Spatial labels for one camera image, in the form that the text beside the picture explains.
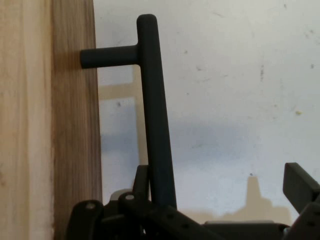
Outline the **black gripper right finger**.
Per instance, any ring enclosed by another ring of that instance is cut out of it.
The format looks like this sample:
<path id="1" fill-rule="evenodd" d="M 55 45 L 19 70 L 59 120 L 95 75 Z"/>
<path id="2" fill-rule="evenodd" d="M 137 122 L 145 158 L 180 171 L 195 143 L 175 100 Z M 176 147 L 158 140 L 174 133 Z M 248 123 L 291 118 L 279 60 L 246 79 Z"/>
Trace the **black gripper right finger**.
<path id="1" fill-rule="evenodd" d="M 299 216 L 284 234 L 285 240 L 320 238 L 320 184 L 298 163 L 286 163 L 283 193 Z"/>

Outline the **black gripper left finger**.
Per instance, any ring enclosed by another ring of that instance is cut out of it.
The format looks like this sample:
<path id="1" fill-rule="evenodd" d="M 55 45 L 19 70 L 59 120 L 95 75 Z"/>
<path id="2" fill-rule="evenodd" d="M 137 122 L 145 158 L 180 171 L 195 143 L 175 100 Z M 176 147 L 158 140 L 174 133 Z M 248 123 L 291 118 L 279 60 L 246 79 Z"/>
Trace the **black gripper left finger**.
<path id="1" fill-rule="evenodd" d="M 67 240 L 216 240 L 218 235 L 170 206 L 148 200 L 149 166 L 137 167 L 132 191 L 110 205 L 97 200 L 77 203 L 71 212 Z"/>

